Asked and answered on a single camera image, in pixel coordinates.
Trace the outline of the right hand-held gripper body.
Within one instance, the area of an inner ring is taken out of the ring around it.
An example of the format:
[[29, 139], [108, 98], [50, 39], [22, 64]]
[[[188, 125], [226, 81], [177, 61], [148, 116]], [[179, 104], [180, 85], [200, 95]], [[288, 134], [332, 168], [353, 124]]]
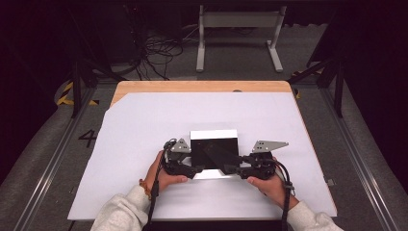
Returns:
[[242, 169], [241, 179], [253, 176], [262, 180], [268, 180], [275, 173], [276, 169], [276, 161], [273, 159], [271, 151], [288, 145], [284, 141], [256, 141], [252, 152], [249, 154], [254, 158], [254, 163], [246, 163], [249, 164], [249, 167], [240, 167]]

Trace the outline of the grey metal floor rail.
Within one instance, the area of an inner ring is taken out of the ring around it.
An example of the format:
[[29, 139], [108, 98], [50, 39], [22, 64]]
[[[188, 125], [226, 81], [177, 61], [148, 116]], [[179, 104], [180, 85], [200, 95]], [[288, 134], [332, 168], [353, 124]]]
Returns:
[[71, 138], [73, 137], [73, 133], [77, 128], [83, 114], [86, 111], [87, 105], [91, 101], [95, 92], [95, 88], [92, 89], [85, 89], [83, 96], [80, 98], [81, 106], [79, 107], [79, 111], [77, 112], [74, 118], [71, 118], [67, 126], [63, 132], [62, 137], [59, 140], [59, 143], [53, 152], [53, 155], [48, 162], [43, 174], [38, 180], [38, 183], [32, 193], [30, 200], [28, 201], [27, 205], [25, 206], [24, 211], [22, 212], [18, 222], [16, 223], [13, 231], [28, 231], [34, 217], [36, 216], [38, 209], [46, 196], [54, 178], [58, 171], [58, 168], [61, 165], [61, 162], [64, 158], [66, 153], [67, 147]]
[[400, 231], [399, 226], [395, 222], [386, 201], [379, 189], [379, 186], [374, 179], [369, 167], [362, 159], [359, 149], [357, 148], [354, 139], [352, 138], [345, 121], [338, 116], [334, 108], [334, 99], [327, 89], [320, 90], [322, 99], [328, 107], [330, 114], [334, 117], [335, 123], [340, 130], [340, 133], [345, 142], [349, 159], [362, 183], [362, 186], [368, 196], [370, 204], [378, 217], [384, 231]]

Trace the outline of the white paper sheet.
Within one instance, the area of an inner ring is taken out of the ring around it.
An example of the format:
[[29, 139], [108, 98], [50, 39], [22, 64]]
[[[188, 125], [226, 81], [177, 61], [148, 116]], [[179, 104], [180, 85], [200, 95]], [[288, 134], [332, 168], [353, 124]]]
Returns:
[[[115, 194], [144, 177], [164, 144], [195, 130], [233, 129], [248, 154], [256, 141], [282, 141], [274, 156], [287, 168], [295, 195], [334, 217], [336, 205], [293, 95], [289, 92], [128, 93], [105, 113], [68, 214], [92, 220]], [[279, 219], [281, 210], [238, 176], [194, 179], [160, 193], [153, 219]]]

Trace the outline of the wooden table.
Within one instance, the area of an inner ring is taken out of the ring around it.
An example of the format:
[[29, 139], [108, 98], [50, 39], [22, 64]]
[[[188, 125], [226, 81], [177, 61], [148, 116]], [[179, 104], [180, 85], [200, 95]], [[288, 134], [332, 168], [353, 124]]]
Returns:
[[192, 92], [289, 92], [292, 90], [285, 81], [152, 81], [152, 82], [121, 82], [118, 84], [113, 98], [114, 103], [128, 93], [192, 93]]

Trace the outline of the person's left hand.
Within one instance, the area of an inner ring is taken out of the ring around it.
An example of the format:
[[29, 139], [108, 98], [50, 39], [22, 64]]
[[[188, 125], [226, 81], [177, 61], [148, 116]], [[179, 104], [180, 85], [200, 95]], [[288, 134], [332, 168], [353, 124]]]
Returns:
[[161, 163], [162, 155], [162, 151], [157, 154], [155, 161], [151, 164], [143, 180], [143, 185], [149, 191], [152, 190], [155, 178], [158, 178], [159, 181], [159, 192], [162, 192], [172, 184], [185, 183], [189, 180], [189, 178], [184, 175], [168, 175], [163, 169], [161, 169], [160, 172], [157, 172], [158, 166]]

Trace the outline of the black metal stand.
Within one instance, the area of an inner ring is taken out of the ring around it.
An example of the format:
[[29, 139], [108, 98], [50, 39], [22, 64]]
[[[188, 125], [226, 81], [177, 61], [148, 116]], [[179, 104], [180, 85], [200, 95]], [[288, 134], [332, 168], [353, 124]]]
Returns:
[[93, 72], [95, 69], [117, 82], [125, 81], [125, 78], [112, 72], [106, 61], [101, 40], [87, 14], [72, 7], [64, 7], [64, 10], [67, 23], [64, 29], [66, 53], [72, 62], [74, 108], [71, 117], [76, 118], [84, 108], [81, 84], [84, 83], [86, 88], [92, 89], [98, 84], [98, 76]]
[[322, 70], [322, 73], [317, 79], [317, 85], [319, 88], [327, 89], [333, 80], [335, 82], [334, 93], [334, 109], [338, 117], [343, 117], [342, 102], [343, 102], [343, 89], [344, 89], [344, 66], [341, 58], [330, 58], [323, 62], [319, 62], [299, 74], [293, 75], [288, 83], [294, 84], [318, 70]]

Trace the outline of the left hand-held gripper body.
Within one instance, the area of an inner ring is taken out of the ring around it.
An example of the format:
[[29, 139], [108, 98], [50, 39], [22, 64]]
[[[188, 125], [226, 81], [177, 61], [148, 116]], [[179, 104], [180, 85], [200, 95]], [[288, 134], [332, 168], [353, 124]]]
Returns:
[[184, 139], [171, 139], [164, 145], [163, 168], [169, 175], [184, 175], [192, 179], [191, 166], [183, 163], [186, 154], [191, 152]]

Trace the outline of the person's right hand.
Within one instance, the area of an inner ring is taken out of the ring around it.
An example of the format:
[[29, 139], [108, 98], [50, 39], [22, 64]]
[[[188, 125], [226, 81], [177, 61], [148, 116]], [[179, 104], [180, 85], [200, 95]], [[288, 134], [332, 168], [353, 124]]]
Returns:
[[286, 188], [284, 187], [283, 173], [280, 167], [275, 170], [275, 173], [268, 180], [251, 176], [246, 181], [267, 196], [273, 204], [281, 209], [285, 208]]

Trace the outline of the white metal desk frame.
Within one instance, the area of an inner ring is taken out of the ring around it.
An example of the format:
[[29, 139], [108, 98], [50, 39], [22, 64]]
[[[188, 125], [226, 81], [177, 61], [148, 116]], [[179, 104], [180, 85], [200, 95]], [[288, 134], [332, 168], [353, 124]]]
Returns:
[[272, 12], [208, 12], [204, 6], [199, 8], [196, 71], [202, 72], [205, 64], [205, 29], [206, 28], [271, 28], [272, 38], [266, 42], [275, 71], [281, 73], [283, 66], [276, 50], [286, 6]]

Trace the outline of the yellow and black floor tape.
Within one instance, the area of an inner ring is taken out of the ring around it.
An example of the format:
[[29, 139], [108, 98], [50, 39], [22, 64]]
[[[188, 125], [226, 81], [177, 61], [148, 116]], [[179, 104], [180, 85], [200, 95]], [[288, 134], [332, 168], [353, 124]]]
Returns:
[[[296, 77], [296, 76], [299, 75], [300, 73], [301, 73], [300, 71], [295, 71], [295, 72], [293, 72], [292, 75], [291, 75], [291, 79], [294, 78], [294, 77]], [[292, 88], [293, 88], [294, 98], [295, 98], [295, 99], [300, 99], [300, 98], [301, 98], [301, 95], [300, 95], [299, 89], [296, 88], [296, 87], [293, 87], [293, 86], [292, 86]]]
[[68, 81], [67, 84], [65, 85], [63, 92], [61, 93], [60, 98], [57, 100], [56, 104], [57, 105], [74, 105], [74, 101], [72, 99], [68, 99], [68, 94], [69, 92], [73, 89], [73, 82]]

